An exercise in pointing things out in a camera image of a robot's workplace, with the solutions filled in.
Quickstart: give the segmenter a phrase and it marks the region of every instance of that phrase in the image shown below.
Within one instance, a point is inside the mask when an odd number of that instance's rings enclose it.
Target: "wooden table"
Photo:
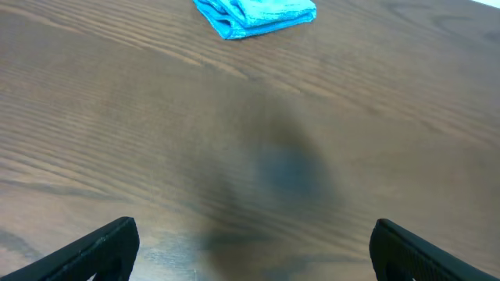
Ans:
[[[0,275],[129,215],[132,280],[375,280],[381,217],[499,277],[500,10],[316,4],[0,0]]]

